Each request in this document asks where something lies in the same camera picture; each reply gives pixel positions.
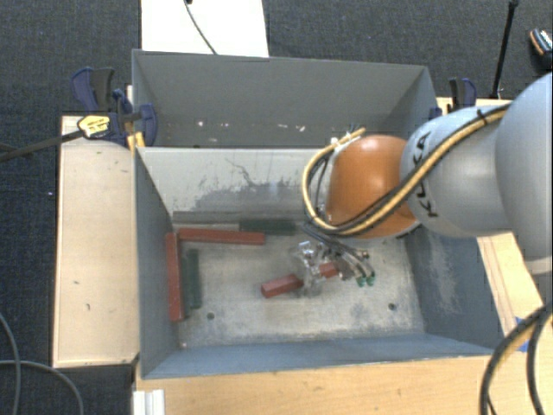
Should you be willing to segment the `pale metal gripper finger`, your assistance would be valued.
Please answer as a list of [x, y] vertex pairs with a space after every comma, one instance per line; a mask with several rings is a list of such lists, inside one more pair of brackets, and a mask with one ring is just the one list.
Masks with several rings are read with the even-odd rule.
[[320, 273], [306, 271], [303, 275], [299, 297], [317, 297], [322, 293], [325, 278]]
[[321, 263], [321, 245], [304, 240], [292, 248], [292, 259], [303, 270], [315, 270]]

